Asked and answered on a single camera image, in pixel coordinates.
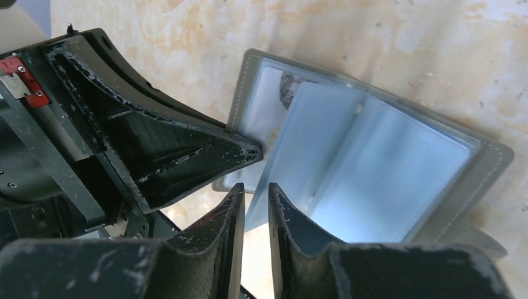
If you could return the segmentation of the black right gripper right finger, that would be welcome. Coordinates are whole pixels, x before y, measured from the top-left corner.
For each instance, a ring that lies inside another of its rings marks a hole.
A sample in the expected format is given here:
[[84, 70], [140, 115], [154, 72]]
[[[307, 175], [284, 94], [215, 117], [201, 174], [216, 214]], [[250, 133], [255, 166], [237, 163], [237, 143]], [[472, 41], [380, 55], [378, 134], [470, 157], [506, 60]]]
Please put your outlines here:
[[468, 245], [348, 244], [268, 188], [276, 298], [511, 298], [495, 263]]

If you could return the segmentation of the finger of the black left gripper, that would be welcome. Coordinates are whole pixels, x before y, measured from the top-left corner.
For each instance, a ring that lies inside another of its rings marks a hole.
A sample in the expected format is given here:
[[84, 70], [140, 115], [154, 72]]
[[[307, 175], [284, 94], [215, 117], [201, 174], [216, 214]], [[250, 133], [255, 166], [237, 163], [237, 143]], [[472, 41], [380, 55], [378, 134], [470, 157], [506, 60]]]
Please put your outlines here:
[[103, 29], [96, 28], [82, 32], [95, 52], [113, 69], [122, 79], [154, 101], [179, 113], [189, 115], [220, 129], [226, 129], [226, 124], [215, 120], [154, 88], [141, 74], [139, 74], [119, 53]]

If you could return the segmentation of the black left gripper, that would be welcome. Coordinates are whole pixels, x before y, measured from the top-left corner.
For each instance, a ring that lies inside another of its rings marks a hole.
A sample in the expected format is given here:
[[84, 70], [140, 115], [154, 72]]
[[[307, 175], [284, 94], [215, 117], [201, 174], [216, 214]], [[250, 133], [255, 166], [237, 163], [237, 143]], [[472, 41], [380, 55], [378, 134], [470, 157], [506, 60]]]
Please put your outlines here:
[[137, 91], [84, 37], [1, 55], [1, 215], [18, 238], [118, 219], [128, 237], [171, 238], [162, 208], [262, 159], [258, 142]]

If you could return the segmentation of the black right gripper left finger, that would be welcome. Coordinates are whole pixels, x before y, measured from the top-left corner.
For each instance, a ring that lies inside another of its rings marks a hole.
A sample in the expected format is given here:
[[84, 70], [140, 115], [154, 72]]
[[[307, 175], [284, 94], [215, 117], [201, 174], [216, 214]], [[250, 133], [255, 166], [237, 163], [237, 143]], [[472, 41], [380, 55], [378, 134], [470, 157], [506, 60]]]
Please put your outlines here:
[[245, 191], [170, 239], [20, 239], [1, 251], [2, 298], [238, 298]]

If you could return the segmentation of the silver VIP card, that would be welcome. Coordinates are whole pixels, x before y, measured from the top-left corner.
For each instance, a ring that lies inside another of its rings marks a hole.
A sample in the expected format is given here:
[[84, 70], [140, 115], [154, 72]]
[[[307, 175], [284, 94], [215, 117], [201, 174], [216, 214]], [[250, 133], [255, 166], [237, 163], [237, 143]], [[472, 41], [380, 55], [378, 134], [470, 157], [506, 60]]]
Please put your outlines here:
[[256, 80], [250, 85], [250, 96], [242, 114], [237, 117], [235, 132], [259, 142], [263, 159], [225, 175], [219, 180], [220, 187], [227, 189], [236, 183], [244, 183], [246, 191], [255, 192], [299, 86], [305, 82], [322, 81], [315, 74], [298, 69], [263, 67], [258, 71]]

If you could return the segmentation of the grey leather card holder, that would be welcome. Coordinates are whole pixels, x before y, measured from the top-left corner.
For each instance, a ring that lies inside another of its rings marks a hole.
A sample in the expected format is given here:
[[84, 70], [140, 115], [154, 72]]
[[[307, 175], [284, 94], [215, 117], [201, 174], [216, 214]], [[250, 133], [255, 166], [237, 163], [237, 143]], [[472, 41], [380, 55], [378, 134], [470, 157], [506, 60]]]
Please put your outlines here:
[[466, 217], [512, 163], [510, 147], [365, 82], [257, 49], [243, 57], [227, 123], [234, 133], [263, 67], [323, 81], [299, 86], [249, 192], [246, 230], [268, 222], [268, 187], [277, 183], [347, 243], [456, 243], [507, 255]]

